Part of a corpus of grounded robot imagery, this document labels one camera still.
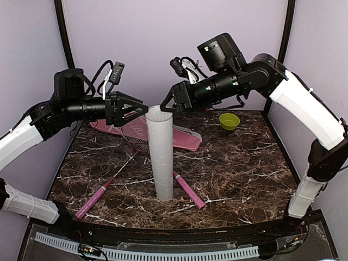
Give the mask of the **pink racket top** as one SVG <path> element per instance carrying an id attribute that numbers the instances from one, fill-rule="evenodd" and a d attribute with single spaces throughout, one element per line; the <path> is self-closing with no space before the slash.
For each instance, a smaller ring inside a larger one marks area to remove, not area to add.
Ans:
<path id="1" fill-rule="evenodd" d="M 121 127 L 122 136 L 139 149 L 148 149 L 148 133 L 146 118 L 141 116 L 136 120 Z M 190 197 L 193 203 L 201 209 L 205 203 L 197 196 L 188 183 L 176 172 L 173 171 L 174 179 L 179 183 L 182 189 Z"/>

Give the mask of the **white shuttlecock tube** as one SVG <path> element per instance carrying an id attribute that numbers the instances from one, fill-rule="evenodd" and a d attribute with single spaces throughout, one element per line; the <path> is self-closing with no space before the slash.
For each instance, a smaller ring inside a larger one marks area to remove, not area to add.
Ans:
<path id="1" fill-rule="evenodd" d="M 173 117 L 163 122 L 146 118 L 156 195 L 160 201 L 173 197 Z"/>

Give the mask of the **pink racket bottom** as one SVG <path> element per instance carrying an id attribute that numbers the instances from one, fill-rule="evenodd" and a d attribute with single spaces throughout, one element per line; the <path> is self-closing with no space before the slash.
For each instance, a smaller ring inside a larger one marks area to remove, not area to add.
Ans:
<path id="1" fill-rule="evenodd" d="M 117 177 L 118 174 L 122 172 L 122 170 L 133 160 L 139 153 L 148 153 L 148 149 L 137 149 L 135 154 L 131 156 L 121 167 L 120 169 L 114 174 L 110 180 L 108 180 L 106 183 L 100 186 L 100 188 L 89 198 L 89 200 L 80 208 L 79 211 L 75 213 L 75 217 L 79 220 L 81 220 L 87 212 L 92 208 L 92 206 L 103 196 L 103 194 L 106 192 L 106 190 L 110 187 L 111 183 L 114 181 L 114 179 Z"/>

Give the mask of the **clear tube lid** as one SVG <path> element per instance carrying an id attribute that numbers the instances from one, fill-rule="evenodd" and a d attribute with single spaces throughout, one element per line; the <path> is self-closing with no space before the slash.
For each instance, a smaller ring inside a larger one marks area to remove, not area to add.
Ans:
<path id="1" fill-rule="evenodd" d="M 172 113 L 161 111 L 159 105 L 155 105 L 149 108 L 146 118 L 153 122 L 167 121 L 172 117 Z"/>

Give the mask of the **pink racket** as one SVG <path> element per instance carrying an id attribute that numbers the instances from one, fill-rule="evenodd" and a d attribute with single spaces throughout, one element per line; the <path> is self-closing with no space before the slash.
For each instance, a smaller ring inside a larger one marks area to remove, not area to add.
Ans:
<path id="1" fill-rule="evenodd" d="M 111 183 L 114 181 L 114 179 L 117 177 L 118 174 L 122 172 L 122 170 L 133 160 L 139 153 L 148 153 L 148 149 L 137 149 L 135 154 L 131 156 L 121 167 L 120 169 L 114 174 L 110 180 L 108 180 L 106 183 L 100 186 L 100 188 L 89 198 L 89 200 L 80 208 L 79 211 L 75 213 L 75 217 L 79 220 L 81 220 L 87 212 L 92 208 L 92 206 L 103 196 L 103 194 L 106 192 L 106 190 L 110 187 Z"/>
<path id="2" fill-rule="evenodd" d="M 136 120 L 121 127 L 122 136 L 139 149 L 148 149 L 148 133 L 146 118 L 141 116 Z M 188 183 L 176 172 L 173 171 L 174 179 L 179 183 L 182 189 L 190 197 L 193 203 L 201 209 L 205 203 L 197 196 Z"/>

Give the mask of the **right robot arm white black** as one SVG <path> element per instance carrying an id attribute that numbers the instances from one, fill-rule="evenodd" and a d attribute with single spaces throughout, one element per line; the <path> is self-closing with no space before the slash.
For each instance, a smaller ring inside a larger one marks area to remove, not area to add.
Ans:
<path id="1" fill-rule="evenodd" d="M 210 109 L 230 97 L 243 107 L 250 92 L 256 91 L 287 110 L 315 136 L 306 173 L 289 201 L 287 216 L 277 225 L 281 235 L 289 236 L 298 228 L 298 219 L 305 216 L 323 187 L 347 161 L 347 123 L 273 56 L 261 53 L 247 62 L 228 33 L 197 49 L 213 75 L 206 76 L 196 64 L 186 66 L 183 58 L 172 59 L 170 65 L 183 81 L 172 86 L 160 105 L 161 111 Z"/>

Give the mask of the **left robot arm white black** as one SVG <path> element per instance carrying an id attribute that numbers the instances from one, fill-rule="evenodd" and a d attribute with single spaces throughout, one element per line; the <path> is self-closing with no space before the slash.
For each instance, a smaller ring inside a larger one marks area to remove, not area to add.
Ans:
<path id="1" fill-rule="evenodd" d="M 105 120 L 107 125 L 122 127 L 148 112 L 143 101 L 122 92 L 110 92 L 101 97 L 95 93 L 96 89 L 83 69 L 56 73 L 50 100 L 29 108 L 19 122 L 1 136 L 1 169 L 76 121 Z M 69 219 L 62 203 L 26 194 L 4 179 L 1 179 L 1 210 L 55 224 L 65 237 L 72 237 L 77 232 L 76 224 Z"/>

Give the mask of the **pink racket bag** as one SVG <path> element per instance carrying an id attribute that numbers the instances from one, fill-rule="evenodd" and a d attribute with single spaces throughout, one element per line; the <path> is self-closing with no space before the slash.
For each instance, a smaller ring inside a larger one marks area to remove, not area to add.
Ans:
<path id="1" fill-rule="evenodd" d="M 121 136 L 121 128 L 114 127 L 113 125 L 107 126 L 105 120 L 97 120 L 90 122 L 90 126 L 100 132 L 119 135 Z M 202 143 L 202 137 L 199 133 L 184 128 L 181 126 L 173 125 L 173 146 L 175 148 L 181 148 L 188 151 L 197 151 Z"/>

